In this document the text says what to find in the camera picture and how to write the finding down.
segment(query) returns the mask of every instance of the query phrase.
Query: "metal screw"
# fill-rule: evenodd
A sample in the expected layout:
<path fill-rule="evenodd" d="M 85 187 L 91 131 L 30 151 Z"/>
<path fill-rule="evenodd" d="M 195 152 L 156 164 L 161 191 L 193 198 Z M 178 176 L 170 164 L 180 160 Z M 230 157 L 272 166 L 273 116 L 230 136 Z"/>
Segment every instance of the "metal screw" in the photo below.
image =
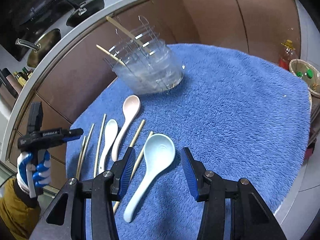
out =
<path fill-rule="evenodd" d="M 249 184 L 249 180 L 246 179 L 246 178 L 240 179 L 240 182 L 241 182 L 243 185 L 248 185 L 248 184 Z"/>
<path fill-rule="evenodd" d="M 204 173 L 207 177 L 213 177 L 214 176 L 214 172 L 213 171 L 206 171 Z"/>
<path fill-rule="evenodd" d="M 102 173 L 102 176 L 105 177 L 105 178 L 107 178 L 107 177 L 110 177 L 111 174 L 112 174 L 111 171 L 104 171 L 104 172 Z"/>
<path fill-rule="evenodd" d="M 76 178 L 68 179 L 68 184 L 69 184 L 69 185 L 73 185 L 73 184 L 75 184 L 75 183 L 76 183 L 76 181 L 77 181 L 77 179 L 76 179 Z"/>

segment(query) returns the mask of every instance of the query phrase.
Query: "wooden chopstick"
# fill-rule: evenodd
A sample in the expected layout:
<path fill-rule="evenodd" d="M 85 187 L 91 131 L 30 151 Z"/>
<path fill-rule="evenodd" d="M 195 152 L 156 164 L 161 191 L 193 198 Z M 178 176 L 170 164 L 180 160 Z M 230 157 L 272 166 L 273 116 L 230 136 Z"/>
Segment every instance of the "wooden chopstick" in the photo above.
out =
<path fill-rule="evenodd" d="M 82 156 L 83 149 L 84 149 L 85 139 L 86 139 L 86 136 L 83 137 L 83 141 L 82 141 L 82 145 L 81 145 L 81 150 L 80 150 L 78 165 L 77 165 L 77 171 L 76 171 L 76 177 L 78 176 L 78 172 L 79 172 L 79 167 L 80 167 L 80 162 L 81 162 L 81 156 Z"/>
<path fill-rule="evenodd" d="M 119 30 L 121 30 L 124 34 L 126 34 L 128 37 L 130 37 L 133 41 L 138 43 L 140 47 L 143 47 L 142 42 L 139 40 L 136 40 L 136 37 L 131 32 L 129 32 L 126 28 L 124 28 L 120 23 L 118 23 L 116 20 L 112 19 L 109 16 L 106 16 L 106 20 L 109 21 L 110 23 L 112 23 L 115 27 L 119 28 Z M 145 47 L 144 49 L 148 53 L 151 52 L 151 50 L 148 49 L 147 47 Z"/>
<path fill-rule="evenodd" d="M 125 64 L 123 63 L 122 60 L 118 59 L 117 57 L 115 57 L 114 55 L 112 55 L 109 51 L 107 51 L 106 49 L 104 49 L 103 47 L 99 46 L 98 44 L 96 44 L 98 49 L 101 49 L 104 53 L 108 54 L 110 57 L 112 57 L 114 60 L 118 61 L 121 65 L 125 66 Z"/>
<path fill-rule="evenodd" d="M 91 137 L 91 134 L 92 134 L 92 131 L 93 131 L 93 127 L 94 127 L 94 123 L 92 124 L 91 126 L 91 129 L 89 131 L 89 134 L 88 134 L 88 138 L 85 142 L 85 145 L 84 145 L 84 149 L 83 149 L 83 153 L 82 153 L 82 156 L 81 156 L 81 161 L 80 161 L 80 166 L 79 166 L 79 171 L 78 171 L 78 175 L 76 176 L 76 179 L 79 180 L 80 178 L 80 173 L 81 173 L 81 169 L 82 169 L 82 163 L 83 163 L 83 160 L 84 160 L 84 156 L 85 156 L 85 153 L 87 151 L 87 148 L 88 148 L 88 144 L 89 144 L 89 140 L 90 140 L 90 137 Z"/>
<path fill-rule="evenodd" d="M 97 145 L 97 152 L 96 152 L 96 159 L 95 159 L 95 161 L 94 161 L 94 170 L 93 170 L 93 177 L 94 177 L 94 178 L 97 176 L 100 145 L 101 145 L 101 139 L 102 139 L 103 128 L 104 128 L 104 123 L 105 123 L 105 121 L 106 121 L 106 117 L 107 117 L 107 114 L 104 114 L 104 115 L 103 115 L 103 119 L 102 119 L 102 123 L 101 123 L 101 128 L 100 128 L 100 134 L 99 134 L 98 145 Z"/>
<path fill-rule="evenodd" d="M 129 147 L 133 147 L 134 144 L 136 143 L 136 141 L 137 141 L 137 139 L 138 139 L 138 136 L 139 136 L 139 134 L 140 134 L 140 132 L 141 132 L 141 130 L 142 130 L 142 127 L 144 126 L 144 123 L 145 123 L 145 122 L 146 122 L 146 120 L 144 120 L 144 119 L 141 121 L 141 123 L 140 123 L 140 125 L 139 125 L 139 127 L 138 127 L 138 129 L 137 129 L 137 131 L 136 131 L 136 133 L 135 133 L 134 136 L 133 136 L 133 139 L 132 139 Z"/>
<path fill-rule="evenodd" d="M 151 135 L 153 135 L 153 134 L 154 134 L 154 132 L 151 131 L 151 132 L 149 133 L 149 135 L 148 135 L 148 138 L 149 138 Z M 132 170 L 132 174 L 131 174 L 130 180 L 132 179 L 133 175 L 135 174 L 135 172 L 136 172 L 136 170 L 137 170 L 137 168 L 138 168 L 138 166 L 139 166 L 139 164 L 140 164 L 140 162 L 141 162 L 141 159 L 142 159 L 143 153 L 144 153 L 144 146 L 145 146 L 145 144 L 146 144 L 146 143 L 144 143 L 143 148 L 142 148 L 140 154 L 138 155 L 138 158 L 137 158 L 137 160 L 136 160 L 136 162 L 135 162 L 135 164 L 134 164 L 134 167 L 133 167 L 133 170 Z"/>

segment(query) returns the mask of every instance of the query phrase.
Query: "fluffy blue mat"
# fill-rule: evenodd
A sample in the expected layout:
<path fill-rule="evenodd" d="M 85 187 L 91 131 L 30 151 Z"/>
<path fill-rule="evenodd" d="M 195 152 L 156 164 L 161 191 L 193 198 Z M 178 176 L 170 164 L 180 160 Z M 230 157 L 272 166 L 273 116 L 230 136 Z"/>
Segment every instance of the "fluffy blue mat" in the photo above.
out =
<path fill-rule="evenodd" d="M 180 163 L 182 147 L 189 147 L 195 160 L 222 178 L 248 178 L 272 211 L 289 191 L 307 147 L 310 117 L 308 89 L 303 81 L 237 50 L 199 44 L 170 47 L 186 66 L 184 79 L 169 92 L 140 96 L 140 115 L 127 132 L 119 158 L 142 119 L 146 124 L 136 142 L 136 154 L 152 130 L 172 138 L 176 157 L 141 200 L 133 222 L 126 223 L 124 209 L 146 171 L 144 160 L 140 163 L 115 215 L 120 240 L 196 239 L 203 203 L 194 201 L 188 190 Z M 131 94 L 121 80 L 116 80 L 71 126 L 82 128 L 87 135 L 91 124 L 96 124 L 81 180 L 93 177 L 103 114 L 107 113 L 107 120 L 116 119 L 121 127 L 122 104 Z M 68 178 L 75 176 L 81 142 L 82 138 L 68 142 Z M 112 163 L 108 158 L 108 169 Z M 92 239 L 90 214 L 87 201 L 87 239 Z M 225 231 L 229 228 L 227 213 Z"/>

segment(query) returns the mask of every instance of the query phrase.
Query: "blue and white glove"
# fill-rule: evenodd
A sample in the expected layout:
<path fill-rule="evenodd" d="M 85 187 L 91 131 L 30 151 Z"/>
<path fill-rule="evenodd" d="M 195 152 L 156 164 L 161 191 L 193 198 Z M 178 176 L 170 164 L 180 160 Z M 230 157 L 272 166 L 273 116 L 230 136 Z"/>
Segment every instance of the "blue and white glove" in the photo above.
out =
<path fill-rule="evenodd" d="M 32 160 L 32 153 L 22 152 L 18 159 L 18 174 L 17 182 L 21 190 L 29 194 L 28 178 L 27 178 L 27 167 L 32 170 L 32 180 L 35 187 L 44 187 L 51 182 L 51 161 L 50 153 L 45 151 L 43 160 L 35 167 L 30 164 Z"/>

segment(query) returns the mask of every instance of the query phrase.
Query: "white spoon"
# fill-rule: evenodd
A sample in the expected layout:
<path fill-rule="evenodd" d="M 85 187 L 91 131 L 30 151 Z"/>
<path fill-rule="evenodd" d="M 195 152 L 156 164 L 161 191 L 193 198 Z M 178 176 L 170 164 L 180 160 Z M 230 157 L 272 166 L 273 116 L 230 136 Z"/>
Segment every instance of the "white spoon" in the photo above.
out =
<path fill-rule="evenodd" d="M 173 162 L 175 157 L 175 149 L 172 140 L 160 133 L 150 136 L 144 145 L 144 159 L 146 161 L 147 171 L 127 205 L 123 218 L 124 221 L 130 223 L 134 210 L 136 209 L 143 194 L 148 189 L 154 178 L 163 170 L 165 170 Z"/>
<path fill-rule="evenodd" d="M 135 96 L 128 96 L 122 107 L 122 111 L 124 114 L 124 125 L 122 126 L 115 143 L 113 144 L 112 151 L 111 151 L 111 157 L 112 160 L 115 162 L 118 159 L 118 149 L 119 145 L 121 143 L 122 137 L 124 136 L 126 130 L 128 129 L 129 125 L 132 123 L 133 119 L 136 117 L 140 110 L 140 99 Z"/>
<path fill-rule="evenodd" d="M 116 120 L 110 119 L 107 122 L 106 128 L 104 130 L 105 143 L 104 143 L 104 148 L 103 148 L 103 151 L 100 157 L 100 162 L 99 162 L 99 174 L 105 171 L 108 151 L 110 150 L 117 136 L 117 133 L 118 133 L 118 124 Z"/>

